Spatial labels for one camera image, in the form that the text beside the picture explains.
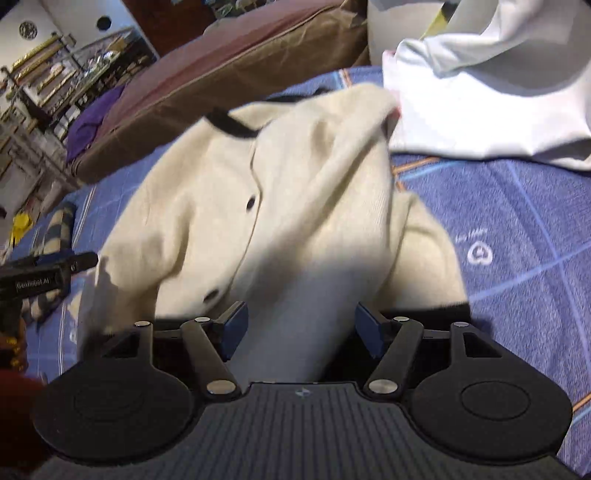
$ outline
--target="black circle decoration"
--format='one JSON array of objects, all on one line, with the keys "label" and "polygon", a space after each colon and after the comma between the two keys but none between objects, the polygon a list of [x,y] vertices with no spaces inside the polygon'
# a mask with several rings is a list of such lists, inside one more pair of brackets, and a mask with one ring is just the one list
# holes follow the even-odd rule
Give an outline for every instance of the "black circle decoration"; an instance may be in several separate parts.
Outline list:
[{"label": "black circle decoration", "polygon": [[18,32],[25,40],[33,40],[37,36],[37,26],[30,20],[25,20],[18,27]]},{"label": "black circle decoration", "polygon": [[101,32],[106,32],[111,28],[111,24],[111,18],[103,15],[96,21],[96,28],[98,28]]}]

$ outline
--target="metal pivot bolt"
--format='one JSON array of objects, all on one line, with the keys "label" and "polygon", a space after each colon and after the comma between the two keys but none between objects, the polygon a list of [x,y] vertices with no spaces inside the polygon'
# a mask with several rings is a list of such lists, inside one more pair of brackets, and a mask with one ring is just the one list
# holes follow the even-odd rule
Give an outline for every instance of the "metal pivot bolt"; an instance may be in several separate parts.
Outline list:
[{"label": "metal pivot bolt", "polygon": [[368,387],[373,393],[380,395],[390,395],[391,393],[396,392],[398,389],[398,384],[392,380],[379,378],[378,380],[370,382]]},{"label": "metal pivot bolt", "polygon": [[207,391],[211,395],[228,395],[234,390],[236,390],[236,385],[229,380],[214,380],[207,384]]}]

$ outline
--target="bed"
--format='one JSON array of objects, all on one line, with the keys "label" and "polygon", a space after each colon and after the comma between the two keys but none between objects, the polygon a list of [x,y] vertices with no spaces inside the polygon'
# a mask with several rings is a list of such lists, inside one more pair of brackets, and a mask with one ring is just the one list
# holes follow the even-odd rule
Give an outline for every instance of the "bed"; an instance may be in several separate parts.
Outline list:
[{"label": "bed", "polygon": [[[379,67],[325,74],[291,87],[306,94],[382,82]],[[167,145],[69,196],[78,211],[73,248],[98,251]],[[455,244],[476,324],[548,375],[569,395],[574,419],[560,452],[579,473],[591,467],[591,179],[515,160],[468,162],[395,155],[398,187],[417,192]],[[26,255],[40,222],[14,251]],[[39,331],[27,332],[28,374],[53,379],[76,362],[82,278]]]}]

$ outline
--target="red object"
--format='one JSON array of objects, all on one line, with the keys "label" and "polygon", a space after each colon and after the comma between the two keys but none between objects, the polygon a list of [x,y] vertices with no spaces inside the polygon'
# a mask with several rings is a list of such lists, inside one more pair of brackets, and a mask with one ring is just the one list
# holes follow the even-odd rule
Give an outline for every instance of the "red object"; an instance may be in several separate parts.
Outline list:
[{"label": "red object", "polygon": [[0,370],[0,466],[31,472],[50,452],[31,422],[31,409],[44,388],[37,380]]}]

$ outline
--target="striped fabric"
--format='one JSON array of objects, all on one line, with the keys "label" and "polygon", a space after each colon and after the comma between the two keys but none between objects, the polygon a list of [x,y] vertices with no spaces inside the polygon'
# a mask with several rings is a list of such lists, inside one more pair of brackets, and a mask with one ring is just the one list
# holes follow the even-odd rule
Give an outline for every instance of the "striped fabric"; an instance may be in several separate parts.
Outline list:
[{"label": "striped fabric", "polygon": [[[74,228],[74,216],[76,205],[72,202],[63,202],[58,206],[47,226],[41,245],[34,245],[31,255],[47,255],[59,252],[59,250],[72,246],[72,230]],[[70,293],[69,288],[52,290],[32,299],[22,302],[21,316],[30,326],[36,323],[41,325],[49,315],[59,307],[63,299]]]}]

